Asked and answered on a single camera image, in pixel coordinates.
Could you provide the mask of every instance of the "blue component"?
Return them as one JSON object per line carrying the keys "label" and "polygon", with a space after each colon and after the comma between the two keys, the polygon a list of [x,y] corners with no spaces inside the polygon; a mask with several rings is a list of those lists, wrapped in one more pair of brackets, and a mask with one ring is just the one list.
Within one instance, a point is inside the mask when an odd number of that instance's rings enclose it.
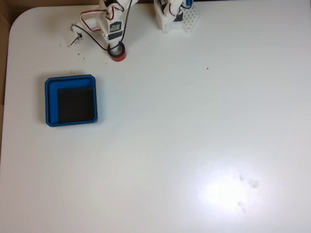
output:
{"label": "blue component", "polygon": [[46,123],[51,127],[95,123],[95,78],[88,74],[47,79],[45,114]]}
{"label": "blue component", "polygon": [[193,2],[192,0],[186,0],[186,5],[187,5],[187,6],[191,6],[191,5],[192,5],[192,2]]}

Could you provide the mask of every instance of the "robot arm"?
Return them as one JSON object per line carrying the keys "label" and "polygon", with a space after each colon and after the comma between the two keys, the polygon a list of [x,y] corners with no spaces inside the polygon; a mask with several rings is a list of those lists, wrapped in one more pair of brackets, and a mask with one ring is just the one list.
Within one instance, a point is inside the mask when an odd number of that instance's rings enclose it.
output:
{"label": "robot arm", "polygon": [[[86,32],[103,50],[106,50],[112,60],[122,61],[126,57],[122,43],[126,29],[128,13],[132,4],[138,0],[100,0],[95,10],[81,13],[81,23],[74,24],[71,30],[76,32],[74,42],[82,40],[82,31]],[[183,9],[192,0],[154,0],[156,18],[162,31],[168,32],[174,25],[182,27]],[[127,10],[126,20],[123,13]],[[101,32],[107,48],[101,46],[85,29],[91,32]]]}

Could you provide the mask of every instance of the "cable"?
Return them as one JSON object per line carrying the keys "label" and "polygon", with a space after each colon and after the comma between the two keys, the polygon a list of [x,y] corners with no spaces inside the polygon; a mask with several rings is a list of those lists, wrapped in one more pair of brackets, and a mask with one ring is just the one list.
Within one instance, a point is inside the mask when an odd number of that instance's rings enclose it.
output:
{"label": "cable", "polygon": [[81,29],[83,32],[85,32],[86,34],[88,34],[88,36],[91,37],[91,39],[94,40],[95,43],[96,43],[99,47],[102,48],[102,50],[108,51],[108,50],[105,49],[103,46],[101,46],[100,43],[98,43],[98,41],[97,41],[90,33],[88,33],[87,30],[85,30],[84,28],[81,28],[80,26],[78,26],[78,25],[76,25],[76,24],[73,24],[72,26],[75,26],[75,27]]}
{"label": "cable", "polygon": [[[125,18],[125,24],[124,24],[124,29],[123,29],[123,35],[122,35],[122,38],[121,38],[121,40],[119,41],[119,43],[122,42],[123,39],[124,39],[125,30],[126,30],[126,25],[127,25],[127,18],[128,18],[129,13],[130,13],[132,1],[133,1],[133,0],[130,0],[130,4],[129,4],[128,9],[127,9],[126,18]],[[78,26],[78,25],[76,25],[76,24],[72,24],[72,26],[81,29],[81,30],[82,30],[83,32],[85,32],[99,47],[101,47],[102,50],[108,51],[108,49],[105,49],[100,43],[98,43],[98,41],[97,41],[90,33],[88,33],[87,30],[85,30],[84,28],[82,28],[82,27],[80,27],[80,26]],[[116,46],[110,48],[109,50],[115,49],[117,46],[119,46],[119,44],[117,44]]]}
{"label": "cable", "polygon": [[191,4],[189,7],[184,6],[184,4],[181,4],[181,7],[184,9],[190,9],[192,7],[193,1],[191,1]]}

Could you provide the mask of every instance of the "white breadboard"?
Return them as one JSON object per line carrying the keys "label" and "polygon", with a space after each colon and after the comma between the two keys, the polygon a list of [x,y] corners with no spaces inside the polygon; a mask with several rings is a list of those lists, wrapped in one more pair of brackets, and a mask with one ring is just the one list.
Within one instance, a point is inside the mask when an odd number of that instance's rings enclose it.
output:
{"label": "white breadboard", "polygon": [[190,9],[183,9],[183,13],[184,30],[190,32],[198,21],[199,13],[193,5]]}

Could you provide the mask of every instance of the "white table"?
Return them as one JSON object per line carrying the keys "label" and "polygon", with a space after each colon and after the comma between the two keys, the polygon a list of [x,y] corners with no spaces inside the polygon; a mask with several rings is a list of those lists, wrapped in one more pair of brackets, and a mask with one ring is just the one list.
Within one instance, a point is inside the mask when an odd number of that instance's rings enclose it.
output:
{"label": "white table", "polygon": [[[311,231],[310,0],[195,6],[190,34],[163,34],[152,5],[133,6],[121,63],[62,39],[94,6],[17,19],[1,233]],[[99,121],[49,127],[45,80],[77,74],[97,80]]]}

